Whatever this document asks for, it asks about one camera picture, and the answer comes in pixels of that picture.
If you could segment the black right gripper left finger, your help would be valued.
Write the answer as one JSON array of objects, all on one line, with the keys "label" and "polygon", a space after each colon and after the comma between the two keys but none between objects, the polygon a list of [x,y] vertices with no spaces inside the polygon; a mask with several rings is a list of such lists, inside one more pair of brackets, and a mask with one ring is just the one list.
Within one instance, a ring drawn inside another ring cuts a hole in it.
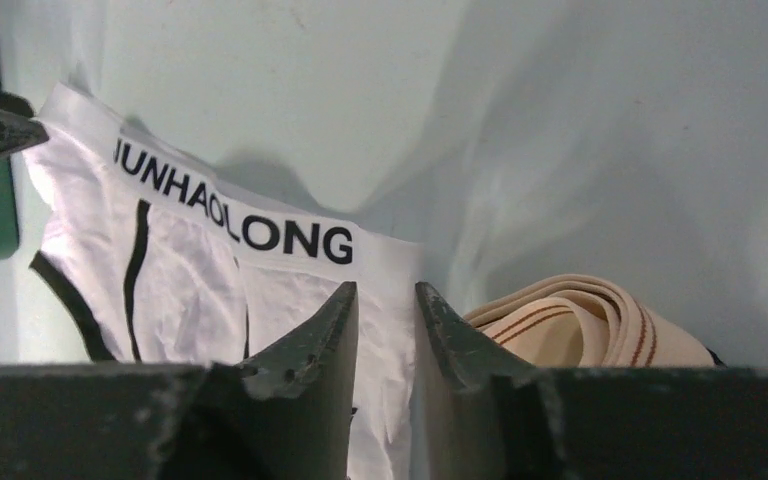
[{"label": "black right gripper left finger", "polygon": [[0,479],[342,479],[357,288],[235,366],[0,366]]}]

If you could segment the white underwear black trim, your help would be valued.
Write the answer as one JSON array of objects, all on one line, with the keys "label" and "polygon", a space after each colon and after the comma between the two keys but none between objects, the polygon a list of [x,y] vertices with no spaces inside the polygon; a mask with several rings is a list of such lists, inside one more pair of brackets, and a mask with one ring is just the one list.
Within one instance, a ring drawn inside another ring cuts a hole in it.
[{"label": "white underwear black trim", "polygon": [[238,363],[354,282],[347,473],[408,477],[417,244],[225,182],[64,83],[37,118],[48,138],[24,161],[51,216],[31,268],[92,360]]}]

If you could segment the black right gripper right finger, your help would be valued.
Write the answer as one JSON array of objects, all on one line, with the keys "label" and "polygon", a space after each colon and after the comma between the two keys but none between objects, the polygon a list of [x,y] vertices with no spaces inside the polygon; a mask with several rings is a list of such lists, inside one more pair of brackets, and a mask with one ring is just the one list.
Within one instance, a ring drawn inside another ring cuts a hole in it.
[{"label": "black right gripper right finger", "polygon": [[768,479],[768,371],[537,368],[415,287],[433,479]]}]

